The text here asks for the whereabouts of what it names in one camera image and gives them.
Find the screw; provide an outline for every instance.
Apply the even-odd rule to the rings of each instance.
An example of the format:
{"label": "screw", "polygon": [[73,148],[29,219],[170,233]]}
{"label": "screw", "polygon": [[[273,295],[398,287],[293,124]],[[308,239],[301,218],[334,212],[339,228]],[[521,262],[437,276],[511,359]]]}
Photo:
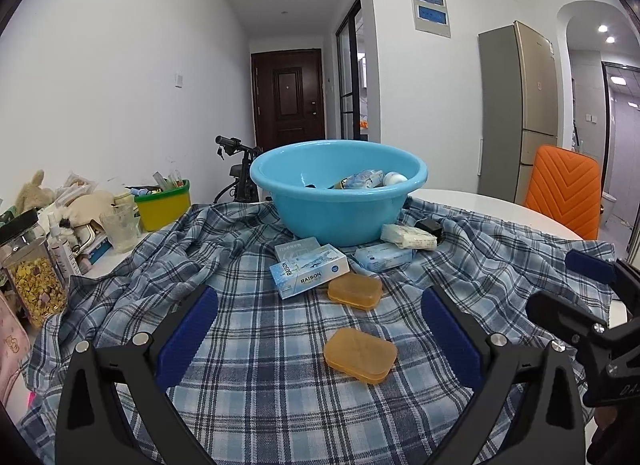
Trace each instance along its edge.
{"label": "screw", "polygon": [[564,345],[564,342],[560,340],[552,340],[551,349],[553,351],[557,351],[558,353],[562,353],[564,350],[566,350],[566,346]]}
{"label": "screw", "polygon": [[86,340],[81,340],[78,344],[76,344],[76,351],[78,353],[84,353],[89,349],[89,343]]}
{"label": "screw", "polygon": [[149,334],[141,331],[139,333],[136,333],[131,340],[136,346],[144,346],[147,342],[149,342]]}
{"label": "screw", "polygon": [[489,337],[491,344],[494,346],[507,346],[507,337],[505,337],[502,333],[494,333],[491,337]]}

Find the plastic cup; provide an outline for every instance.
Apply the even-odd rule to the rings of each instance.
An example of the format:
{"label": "plastic cup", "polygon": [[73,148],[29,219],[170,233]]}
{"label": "plastic cup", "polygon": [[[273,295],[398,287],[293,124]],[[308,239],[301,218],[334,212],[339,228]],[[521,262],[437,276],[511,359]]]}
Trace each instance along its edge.
{"label": "plastic cup", "polygon": [[114,206],[111,213],[100,214],[100,222],[116,252],[129,252],[138,244],[138,224],[132,205]]}

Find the bicycle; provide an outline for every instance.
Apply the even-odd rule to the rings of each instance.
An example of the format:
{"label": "bicycle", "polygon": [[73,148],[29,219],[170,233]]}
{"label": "bicycle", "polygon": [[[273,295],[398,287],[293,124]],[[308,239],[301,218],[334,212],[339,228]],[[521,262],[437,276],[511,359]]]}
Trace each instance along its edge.
{"label": "bicycle", "polygon": [[255,148],[248,148],[242,145],[241,142],[239,138],[226,138],[220,135],[216,137],[216,144],[219,145],[218,155],[220,158],[225,159],[222,155],[223,150],[227,156],[244,153],[244,157],[242,158],[242,164],[231,166],[229,176],[232,176],[235,180],[218,193],[213,203],[218,203],[218,200],[222,198],[223,194],[227,191],[230,191],[230,195],[234,201],[238,203],[256,203],[260,201],[258,187],[251,179],[249,169],[255,157],[262,154],[262,149],[257,146]]}

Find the pink bag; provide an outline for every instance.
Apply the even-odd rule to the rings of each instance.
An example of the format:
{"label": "pink bag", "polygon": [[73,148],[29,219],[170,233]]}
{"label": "pink bag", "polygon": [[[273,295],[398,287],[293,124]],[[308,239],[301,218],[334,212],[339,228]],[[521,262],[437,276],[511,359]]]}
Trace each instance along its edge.
{"label": "pink bag", "polygon": [[27,333],[0,291],[0,401],[6,405],[15,379],[20,374],[20,360],[29,353]]}

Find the wooden door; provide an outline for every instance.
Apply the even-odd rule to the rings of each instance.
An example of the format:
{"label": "wooden door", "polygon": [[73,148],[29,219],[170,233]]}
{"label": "wooden door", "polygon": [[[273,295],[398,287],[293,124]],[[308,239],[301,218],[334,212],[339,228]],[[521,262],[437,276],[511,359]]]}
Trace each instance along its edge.
{"label": "wooden door", "polygon": [[265,151],[324,138],[320,50],[251,56],[257,145]]}

